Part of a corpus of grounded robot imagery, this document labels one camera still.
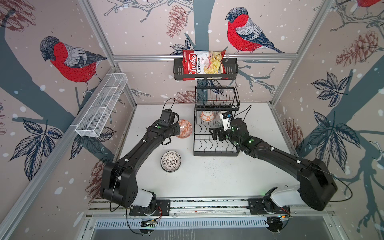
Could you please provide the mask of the red blue patterned bowl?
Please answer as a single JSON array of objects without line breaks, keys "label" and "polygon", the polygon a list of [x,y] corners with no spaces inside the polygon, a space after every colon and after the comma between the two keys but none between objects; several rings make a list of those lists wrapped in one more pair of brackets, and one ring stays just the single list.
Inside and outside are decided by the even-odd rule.
[{"label": "red blue patterned bowl", "polygon": [[193,132],[192,124],[187,120],[179,120],[180,134],[177,136],[180,139],[188,138]]}]

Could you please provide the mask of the black white lattice bowl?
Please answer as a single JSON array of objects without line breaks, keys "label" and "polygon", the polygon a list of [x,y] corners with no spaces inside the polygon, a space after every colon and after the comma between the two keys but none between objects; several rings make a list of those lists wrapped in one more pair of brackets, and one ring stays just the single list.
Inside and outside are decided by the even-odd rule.
[{"label": "black white lattice bowl", "polygon": [[177,171],[181,166],[181,156],[175,151],[168,151],[161,158],[161,167],[167,173]]}]

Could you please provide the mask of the orange floral bowl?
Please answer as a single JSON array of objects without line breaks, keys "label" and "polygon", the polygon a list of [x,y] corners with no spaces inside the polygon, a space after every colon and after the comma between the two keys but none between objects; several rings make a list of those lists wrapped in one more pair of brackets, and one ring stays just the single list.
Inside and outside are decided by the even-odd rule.
[{"label": "orange floral bowl", "polygon": [[211,122],[215,119],[215,113],[214,111],[202,111],[200,119],[204,122]]}]

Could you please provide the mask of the pink striped bowl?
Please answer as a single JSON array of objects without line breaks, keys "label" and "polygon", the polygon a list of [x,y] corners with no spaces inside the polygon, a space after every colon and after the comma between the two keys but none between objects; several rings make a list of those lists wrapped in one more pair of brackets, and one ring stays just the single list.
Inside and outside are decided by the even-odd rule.
[{"label": "pink striped bowl", "polygon": [[231,117],[231,112],[228,111],[220,111],[217,114],[217,117],[221,120],[225,120]]}]

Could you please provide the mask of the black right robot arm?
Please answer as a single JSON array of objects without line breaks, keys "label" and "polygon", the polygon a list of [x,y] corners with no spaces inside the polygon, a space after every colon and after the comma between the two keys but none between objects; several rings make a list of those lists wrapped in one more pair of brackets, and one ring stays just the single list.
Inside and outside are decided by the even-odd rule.
[{"label": "black right robot arm", "polygon": [[322,211],[337,192],[334,178],[324,162],[296,157],[251,136],[246,123],[240,118],[231,121],[228,129],[211,128],[209,132],[214,140],[228,140],[237,152],[263,160],[299,181],[299,185],[290,188],[273,187],[264,195],[263,205],[268,213],[276,212],[277,208],[300,204]]}]

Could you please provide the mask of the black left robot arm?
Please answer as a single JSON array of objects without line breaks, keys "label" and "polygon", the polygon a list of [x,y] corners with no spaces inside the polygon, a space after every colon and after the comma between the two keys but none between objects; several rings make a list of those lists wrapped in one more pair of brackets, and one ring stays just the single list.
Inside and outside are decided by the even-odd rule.
[{"label": "black left robot arm", "polygon": [[142,139],[115,163],[107,163],[103,169],[100,196],[118,206],[138,206],[154,211],[156,195],[140,190],[137,172],[150,154],[166,139],[180,134],[179,115],[171,109],[162,110],[158,120],[146,128]]}]

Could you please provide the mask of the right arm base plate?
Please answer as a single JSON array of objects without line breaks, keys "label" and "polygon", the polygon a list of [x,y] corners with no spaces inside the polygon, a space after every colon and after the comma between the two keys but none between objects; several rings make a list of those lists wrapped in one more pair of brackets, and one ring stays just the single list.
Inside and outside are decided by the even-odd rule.
[{"label": "right arm base plate", "polygon": [[248,199],[251,215],[289,215],[290,207],[278,207],[271,200]]}]

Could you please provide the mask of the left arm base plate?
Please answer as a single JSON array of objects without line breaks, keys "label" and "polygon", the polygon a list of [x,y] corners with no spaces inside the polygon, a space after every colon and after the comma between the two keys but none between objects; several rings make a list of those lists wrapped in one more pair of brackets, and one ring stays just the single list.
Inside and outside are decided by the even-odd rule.
[{"label": "left arm base plate", "polygon": [[160,217],[170,214],[170,200],[152,201],[148,207],[132,206],[129,211],[130,217]]}]

